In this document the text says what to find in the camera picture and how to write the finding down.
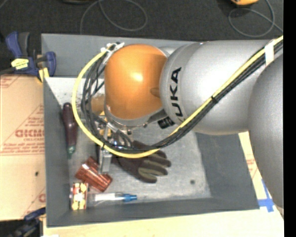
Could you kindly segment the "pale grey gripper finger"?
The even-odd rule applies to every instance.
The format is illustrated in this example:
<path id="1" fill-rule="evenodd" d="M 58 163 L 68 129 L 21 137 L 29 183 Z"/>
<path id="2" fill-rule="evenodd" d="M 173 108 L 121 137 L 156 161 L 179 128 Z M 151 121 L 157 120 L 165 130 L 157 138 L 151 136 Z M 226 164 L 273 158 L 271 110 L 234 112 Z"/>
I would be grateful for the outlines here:
<path id="1" fill-rule="evenodd" d="M 108 174 L 111 167 L 112 154 L 107 150 L 100 150 L 100 173 Z"/>

